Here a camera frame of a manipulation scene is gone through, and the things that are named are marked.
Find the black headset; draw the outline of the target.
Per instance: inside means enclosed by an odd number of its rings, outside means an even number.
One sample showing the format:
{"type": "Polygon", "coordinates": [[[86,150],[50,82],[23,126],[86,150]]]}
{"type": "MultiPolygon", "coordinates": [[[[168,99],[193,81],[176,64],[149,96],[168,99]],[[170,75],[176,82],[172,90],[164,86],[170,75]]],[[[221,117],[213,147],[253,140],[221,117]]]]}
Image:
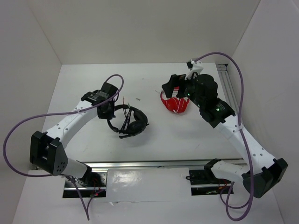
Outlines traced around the black headset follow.
{"type": "Polygon", "coordinates": [[[107,120],[107,124],[113,132],[122,134],[122,136],[119,136],[120,139],[139,135],[149,125],[147,116],[141,110],[125,104],[114,107],[115,111],[120,109],[122,109],[125,114],[125,120],[120,129],[114,127],[111,121],[107,120]]]}

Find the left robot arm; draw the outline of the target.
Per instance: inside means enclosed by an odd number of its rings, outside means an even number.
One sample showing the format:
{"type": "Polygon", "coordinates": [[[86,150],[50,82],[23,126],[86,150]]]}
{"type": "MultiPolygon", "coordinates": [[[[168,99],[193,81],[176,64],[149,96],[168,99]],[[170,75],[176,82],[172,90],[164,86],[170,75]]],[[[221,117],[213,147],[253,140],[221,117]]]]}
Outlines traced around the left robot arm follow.
{"type": "Polygon", "coordinates": [[[95,117],[112,119],[114,97],[119,89],[105,82],[101,89],[84,94],[72,114],[64,117],[45,132],[36,131],[31,137],[31,164],[53,176],[72,176],[81,186],[91,185],[100,179],[92,168],[67,157],[65,149],[77,132],[95,117]]]}

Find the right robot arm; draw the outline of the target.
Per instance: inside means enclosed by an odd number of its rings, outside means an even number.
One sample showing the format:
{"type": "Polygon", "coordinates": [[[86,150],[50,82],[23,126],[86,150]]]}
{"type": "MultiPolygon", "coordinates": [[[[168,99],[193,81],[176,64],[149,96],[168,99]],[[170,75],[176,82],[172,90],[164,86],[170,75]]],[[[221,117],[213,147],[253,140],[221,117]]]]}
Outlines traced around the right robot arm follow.
{"type": "Polygon", "coordinates": [[[218,98],[218,85],[211,75],[193,73],[190,79],[184,75],[171,75],[162,85],[167,98],[178,88],[178,98],[188,98],[198,108],[202,118],[220,132],[237,150],[246,166],[234,165],[220,159],[213,159],[204,166],[204,178],[209,183],[218,179],[242,182],[245,189],[254,191],[255,198],[261,198],[282,179],[288,164],[276,159],[238,123],[234,110],[218,98]]]}

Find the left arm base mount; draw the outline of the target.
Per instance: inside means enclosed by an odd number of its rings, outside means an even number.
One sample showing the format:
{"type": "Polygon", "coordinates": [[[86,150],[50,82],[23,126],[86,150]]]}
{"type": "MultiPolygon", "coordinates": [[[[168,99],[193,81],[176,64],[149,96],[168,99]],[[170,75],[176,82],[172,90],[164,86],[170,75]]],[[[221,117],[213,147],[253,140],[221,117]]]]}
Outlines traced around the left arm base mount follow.
{"type": "Polygon", "coordinates": [[[79,198],[79,190],[82,198],[105,198],[107,195],[107,172],[97,172],[89,183],[84,183],[78,178],[71,177],[77,188],[71,180],[66,179],[62,198],[79,198]]]}

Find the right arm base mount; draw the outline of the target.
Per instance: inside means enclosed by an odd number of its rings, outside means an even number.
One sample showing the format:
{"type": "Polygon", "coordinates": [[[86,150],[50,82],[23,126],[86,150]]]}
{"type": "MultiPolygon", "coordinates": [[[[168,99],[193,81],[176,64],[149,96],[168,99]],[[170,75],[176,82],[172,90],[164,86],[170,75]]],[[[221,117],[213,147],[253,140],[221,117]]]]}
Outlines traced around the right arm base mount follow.
{"type": "Polygon", "coordinates": [[[189,170],[185,178],[190,182],[192,196],[227,194],[231,186],[231,181],[210,177],[203,169],[189,170]]]}

